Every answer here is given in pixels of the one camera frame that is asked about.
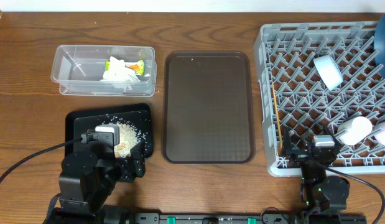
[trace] wooden table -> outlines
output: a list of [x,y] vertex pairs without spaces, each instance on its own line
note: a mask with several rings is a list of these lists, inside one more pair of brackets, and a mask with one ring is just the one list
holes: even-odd
[[[177,14],[4,13],[0,21],[0,175],[18,160],[64,140],[65,116],[75,110],[148,103],[154,155],[143,179],[118,184],[107,204],[163,213],[261,213],[268,206],[297,211],[299,178],[268,174],[262,141],[261,98],[253,43],[268,23],[373,21],[379,14]],[[151,98],[62,96],[50,80],[55,49],[62,44],[141,45],[155,48],[157,84]],[[178,50],[239,50],[251,62],[256,157],[246,165],[181,166],[161,154],[164,61]],[[0,186],[1,223],[42,223],[59,193],[63,149],[43,154],[10,174]],[[385,194],[385,175],[364,180]],[[351,181],[348,210],[372,222],[380,198]],[[381,223],[385,223],[385,213]]]

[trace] white cup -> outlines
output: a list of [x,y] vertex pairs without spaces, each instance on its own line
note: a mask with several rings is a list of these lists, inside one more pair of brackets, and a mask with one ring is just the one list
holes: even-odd
[[385,145],[385,122],[377,124],[375,129],[382,128],[383,130],[380,133],[374,135],[374,138],[380,143]]
[[329,90],[332,91],[343,82],[343,77],[339,71],[339,68],[331,56],[325,55],[319,58],[315,58],[313,61],[319,76]]
[[337,128],[337,132],[347,130],[345,134],[339,137],[339,140],[346,145],[354,146],[372,132],[372,123],[368,118],[359,116],[350,119]]

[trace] clear plastic container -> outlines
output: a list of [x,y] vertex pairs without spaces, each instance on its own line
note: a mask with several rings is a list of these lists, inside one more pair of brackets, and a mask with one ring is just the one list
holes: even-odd
[[[125,62],[144,61],[139,82],[100,81],[110,56]],[[155,50],[152,47],[111,45],[61,45],[51,72],[63,95],[153,96],[156,84]]]

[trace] black tray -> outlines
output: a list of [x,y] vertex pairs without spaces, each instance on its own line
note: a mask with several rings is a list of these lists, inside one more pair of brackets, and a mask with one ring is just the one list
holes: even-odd
[[[146,135],[146,145],[144,157],[148,158],[154,152],[154,138],[152,133],[151,110],[145,103],[136,105],[117,106],[102,109],[74,111],[67,115],[65,119],[65,140],[79,138],[87,130],[94,130],[96,126],[105,123],[115,123],[118,119],[130,121],[131,124]],[[82,151],[91,145],[77,142],[70,146],[65,146],[65,155],[73,151]]]
[[165,66],[163,156],[175,164],[242,164],[255,154],[248,57],[175,52]]

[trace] white wall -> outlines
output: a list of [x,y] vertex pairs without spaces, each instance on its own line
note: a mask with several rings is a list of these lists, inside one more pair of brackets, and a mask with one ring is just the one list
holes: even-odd
[[385,12],[385,0],[0,0],[0,10],[3,12]]

